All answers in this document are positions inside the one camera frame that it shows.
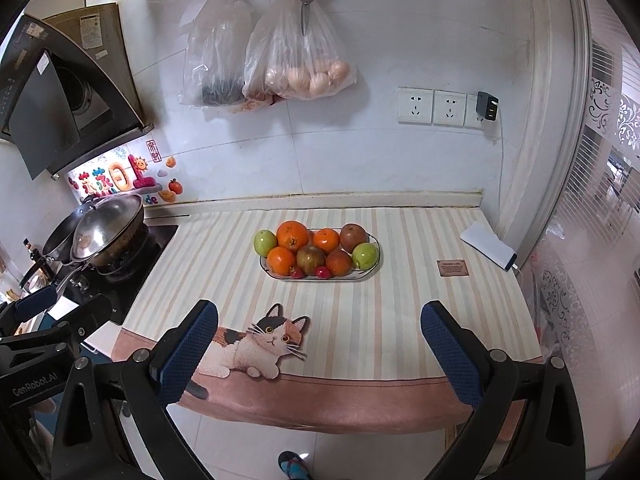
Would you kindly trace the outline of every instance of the table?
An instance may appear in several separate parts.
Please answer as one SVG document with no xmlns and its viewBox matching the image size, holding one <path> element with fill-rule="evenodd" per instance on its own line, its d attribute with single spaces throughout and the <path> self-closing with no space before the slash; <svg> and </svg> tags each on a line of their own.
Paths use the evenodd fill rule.
<svg viewBox="0 0 640 480">
<path fill-rule="evenodd" d="M 252 247 L 260 229 L 287 220 L 339 228 L 356 222 L 382 248 L 380 267 L 359 282 L 286 282 L 261 269 Z M 201 298 L 220 326 L 243 331 L 273 303 L 287 317 L 309 316 L 306 361 L 283 358 L 276 380 L 233 371 L 196 372 L 207 400 L 180 403 L 228 420 L 332 433 L 414 433 L 463 422 L 460 404 L 422 338 L 420 310 L 440 300 L 487 348 L 537 360 L 540 346 L 512 272 L 460 240 L 478 208 L 253 210 L 194 215 L 182 223 L 124 322 L 114 360 L 150 348 Z M 437 260 L 464 259 L 469 276 L 443 278 Z"/>
</svg>

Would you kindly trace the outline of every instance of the slipper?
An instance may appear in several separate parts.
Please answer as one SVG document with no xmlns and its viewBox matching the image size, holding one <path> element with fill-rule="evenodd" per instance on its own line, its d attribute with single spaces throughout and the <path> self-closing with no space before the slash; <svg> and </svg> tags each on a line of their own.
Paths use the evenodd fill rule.
<svg viewBox="0 0 640 480">
<path fill-rule="evenodd" d="M 313 480 L 305 461 L 292 451 L 280 453 L 278 465 L 289 480 Z"/>
</svg>

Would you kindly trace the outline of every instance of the power adapter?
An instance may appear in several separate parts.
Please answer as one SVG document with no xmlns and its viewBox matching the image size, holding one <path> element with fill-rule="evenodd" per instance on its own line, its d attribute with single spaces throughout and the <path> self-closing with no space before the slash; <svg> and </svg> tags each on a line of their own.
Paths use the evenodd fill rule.
<svg viewBox="0 0 640 480">
<path fill-rule="evenodd" d="M 495 121 L 498 117 L 498 98 L 487 92 L 478 92 L 476 113 L 481 119 Z"/>
</svg>

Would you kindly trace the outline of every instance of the striped tablecloth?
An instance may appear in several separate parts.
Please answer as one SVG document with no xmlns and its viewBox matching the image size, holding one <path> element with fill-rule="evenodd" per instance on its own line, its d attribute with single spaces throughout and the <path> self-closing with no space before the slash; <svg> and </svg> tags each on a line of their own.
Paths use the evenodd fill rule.
<svg viewBox="0 0 640 480">
<path fill-rule="evenodd" d="M 362 225 L 380 242 L 376 272 L 359 282 L 286 282 L 262 270 L 254 233 L 289 219 L 311 229 Z M 443 376 L 420 333 L 421 307 L 440 300 L 487 348 L 515 360 L 539 357 L 527 305 L 512 272 L 460 240 L 478 208 L 254 210 L 191 216 L 180 225 L 123 327 L 157 341 L 201 298 L 220 325 L 245 330 L 273 303 L 309 316 L 306 361 L 283 359 L 283 373 L 325 379 L 405 380 Z M 469 276 L 443 278 L 437 260 L 464 259 Z"/>
</svg>

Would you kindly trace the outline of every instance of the calico cat illustration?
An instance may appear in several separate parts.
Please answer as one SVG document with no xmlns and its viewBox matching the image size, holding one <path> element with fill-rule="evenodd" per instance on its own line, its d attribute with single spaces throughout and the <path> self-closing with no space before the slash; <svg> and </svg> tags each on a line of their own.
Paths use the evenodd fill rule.
<svg viewBox="0 0 640 480">
<path fill-rule="evenodd" d="M 251 377 L 275 379 L 280 373 L 281 357 L 289 354 L 299 359 L 306 357 L 300 344 L 309 321 L 307 316 L 287 319 L 282 315 L 282 305 L 276 303 L 247 332 L 218 327 L 197 370 L 221 378 L 231 370 L 242 370 Z"/>
</svg>

